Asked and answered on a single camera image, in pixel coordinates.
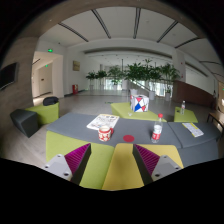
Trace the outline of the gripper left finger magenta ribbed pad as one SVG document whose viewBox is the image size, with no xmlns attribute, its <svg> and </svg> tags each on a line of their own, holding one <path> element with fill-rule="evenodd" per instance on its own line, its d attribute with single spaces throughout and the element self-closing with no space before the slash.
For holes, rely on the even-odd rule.
<svg viewBox="0 0 224 224">
<path fill-rule="evenodd" d="M 43 169 L 77 185 L 80 184 L 91 155 L 91 144 L 83 145 L 66 155 L 57 154 Z"/>
</svg>

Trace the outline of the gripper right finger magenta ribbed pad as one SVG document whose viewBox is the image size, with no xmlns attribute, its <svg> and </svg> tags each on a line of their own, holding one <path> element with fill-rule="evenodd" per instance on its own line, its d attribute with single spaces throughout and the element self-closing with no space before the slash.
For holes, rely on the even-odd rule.
<svg viewBox="0 0 224 224">
<path fill-rule="evenodd" d="M 181 170 L 168 155 L 159 156 L 137 144 L 133 145 L 132 154 L 145 185 Z"/>
</svg>

